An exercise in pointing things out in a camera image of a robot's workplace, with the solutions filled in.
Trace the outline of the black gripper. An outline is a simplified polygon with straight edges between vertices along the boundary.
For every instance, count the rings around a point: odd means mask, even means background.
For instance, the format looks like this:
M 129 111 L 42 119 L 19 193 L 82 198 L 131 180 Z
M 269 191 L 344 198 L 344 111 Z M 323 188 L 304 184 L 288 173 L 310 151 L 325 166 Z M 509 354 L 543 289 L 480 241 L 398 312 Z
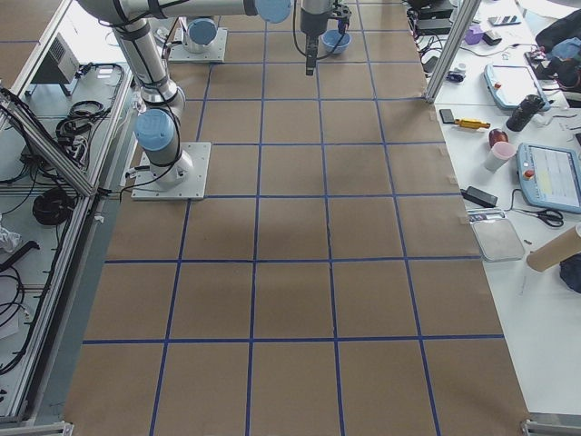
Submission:
M 337 22 L 338 27 L 349 27 L 351 19 L 351 10 L 340 0 L 331 2 L 330 18 Z
M 300 30 L 305 35 L 306 75 L 314 75 L 318 57 L 318 38 L 327 30 L 330 14 L 330 0 L 300 2 Z

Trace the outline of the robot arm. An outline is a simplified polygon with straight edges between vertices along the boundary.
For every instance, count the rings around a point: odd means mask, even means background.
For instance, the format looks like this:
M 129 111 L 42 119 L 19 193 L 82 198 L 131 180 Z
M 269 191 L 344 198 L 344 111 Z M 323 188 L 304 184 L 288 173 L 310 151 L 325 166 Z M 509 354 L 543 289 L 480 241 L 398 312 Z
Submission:
M 149 160 L 152 182 L 167 189 L 184 183 L 194 169 L 181 141 L 183 90 L 170 77 L 158 51 L 148 19 L 190 18 L 193 22 L 214 15 L 260 16 L 277 24 L 289 15 L 300 21 L 305 34 L 306 74 L 314 73 L 319 40 L 328 22 L 338 22 L 341 34 L 350 25 L 351 11 L 341 1 L 82 1 L 91 16 L 109 25 L 136 82 L 141 86 L 145 112 L 137 118 L 135 136 Z
M 259 15 L 265 22 L 277 24 L 293 13 L 295 24 L 296 1 L 195 1 L 193 13 L 186 15 L 189 22 L 185 34 L 198 45 L 207 45 L 217 35 L 218 27 L 213 15 Z M 327 31 L 329 20 L 338 24 L 340 39 L 350 26 L 350 9 L 341 1 L 302 1 L 300 6 L 300 30 L 305 35 L 305 49 L 299 49 L 296 30 L 293 39 L 297 50 L 308 60 L 316 60 L 319 38 Z

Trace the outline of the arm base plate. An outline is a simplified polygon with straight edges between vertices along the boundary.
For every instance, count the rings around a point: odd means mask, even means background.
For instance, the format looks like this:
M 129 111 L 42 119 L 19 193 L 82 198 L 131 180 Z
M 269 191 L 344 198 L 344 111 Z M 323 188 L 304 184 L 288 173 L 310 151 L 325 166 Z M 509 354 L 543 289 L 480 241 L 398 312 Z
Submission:
M 199 45 L 186 38 L 179 28 L 172 40 L 170 63 L 222 64 L 225 58 L 228 31 L 219 27 L 217 35 L 208 45 Z
M 151 165 L 142 152 L 140 165 L 149 169 L 136 175 L 132 198 L 136 201 L 202 200 L 205 196 L 212 144 L 209 142 L 181 143 L 182 157 L 165 173 Z

